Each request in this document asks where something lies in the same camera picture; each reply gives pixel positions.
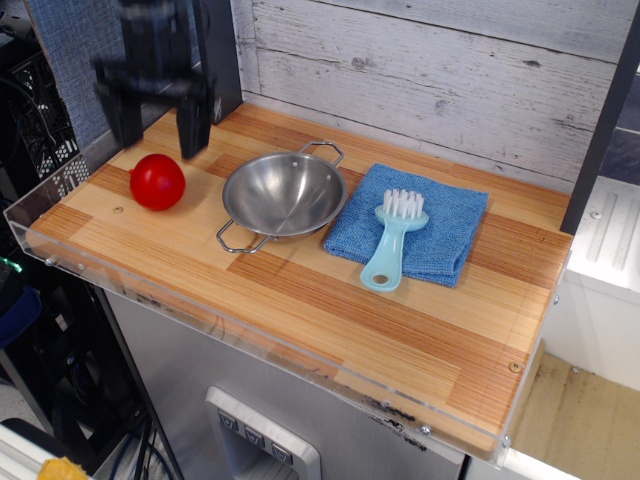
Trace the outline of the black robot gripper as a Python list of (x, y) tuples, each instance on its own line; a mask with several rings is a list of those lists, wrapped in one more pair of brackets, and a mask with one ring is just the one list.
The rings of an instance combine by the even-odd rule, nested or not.
[(129, 148), (143, 138), (141, 103), (178, 106), (184, 159), (209, 144), (212, 98), (202, 71), (192, 63), (186, 14), (121, 14), (124, 52), (94, 61), (96, 90), (117, 141)]

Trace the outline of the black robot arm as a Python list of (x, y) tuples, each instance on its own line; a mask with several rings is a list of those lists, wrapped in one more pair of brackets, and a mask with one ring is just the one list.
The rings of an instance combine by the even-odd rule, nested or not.
[(122, 60), (96, 60), (96, 91), (114, 137), (128, 148), (144, 133), (142, 105), (176, 110), (181, 155), (206, 148), (214, 110), (214, 79), (192, 63), (183, 1), (118, 1)]

